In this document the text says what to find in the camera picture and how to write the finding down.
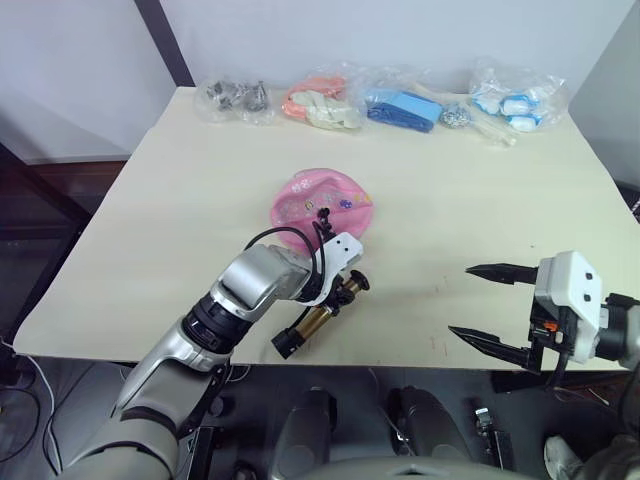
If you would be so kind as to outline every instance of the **table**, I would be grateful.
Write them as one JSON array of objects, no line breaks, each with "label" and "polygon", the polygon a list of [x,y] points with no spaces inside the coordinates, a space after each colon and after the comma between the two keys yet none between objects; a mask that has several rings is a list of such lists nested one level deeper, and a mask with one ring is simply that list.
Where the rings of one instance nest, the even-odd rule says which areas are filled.
[{"label": "table", "polygon": [[[358,265],[371,291],[286,361],[270,339],[300,308],[279,302],[234,362],[512,369],[447,329],[526,344],[533,288],[464,273],[478,263],[537,265],[576,249],[607,292],[640,296],[640,226],[570,118],[503,149],[445,128],[420,134],[368,124],[347,134],[287,119],[207,125],[193,114],[193,93],[177,89],[131,156],[22,325],[18,352],[140,360],[248,239],[270,227],[281,186],[312,167],[340,170],[372,197]],[[544,367],[555,360],[548,352]],[[594,359],[570,368],[618,367]]]}]

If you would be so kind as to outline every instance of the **blue item in bag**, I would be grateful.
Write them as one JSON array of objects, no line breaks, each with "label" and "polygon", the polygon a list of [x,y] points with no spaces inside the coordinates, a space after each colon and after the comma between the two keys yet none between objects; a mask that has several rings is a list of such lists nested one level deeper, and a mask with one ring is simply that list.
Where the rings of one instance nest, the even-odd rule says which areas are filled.
[{"label": "blue item in bag", "polygon": [[411,92],[372,88],[366,92],[367,117],[376,122],[429,132],[442,106]]},{"label": "blue item in bag", "polygon": [[540,102],[529,98],[524,94],[508,95],[500,102],[500,113],[509,115],[527,115],[538,106]]}]

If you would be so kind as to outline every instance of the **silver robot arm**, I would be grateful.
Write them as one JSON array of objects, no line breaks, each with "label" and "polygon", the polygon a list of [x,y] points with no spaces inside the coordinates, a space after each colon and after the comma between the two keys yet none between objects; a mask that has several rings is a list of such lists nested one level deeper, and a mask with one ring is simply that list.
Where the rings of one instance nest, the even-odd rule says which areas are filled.
[{"label": "silver robot arm", "polygon": [[[344,268],[362,253],[357,240],[349,241],[359,247],[346,257],[344,249],[339,249],[343,253],[338,263]],[[328,258],[334,257],[333,243],[324,246]],[[308,258],[285,248],[258,244],[245,250],[131,371],[111,417],[60,478],[173,478],[177,432],[211,385],[215,371],[229,361],[235,345],[276,300],[321,303],[325,285],[335,276],[320,275]]]}]

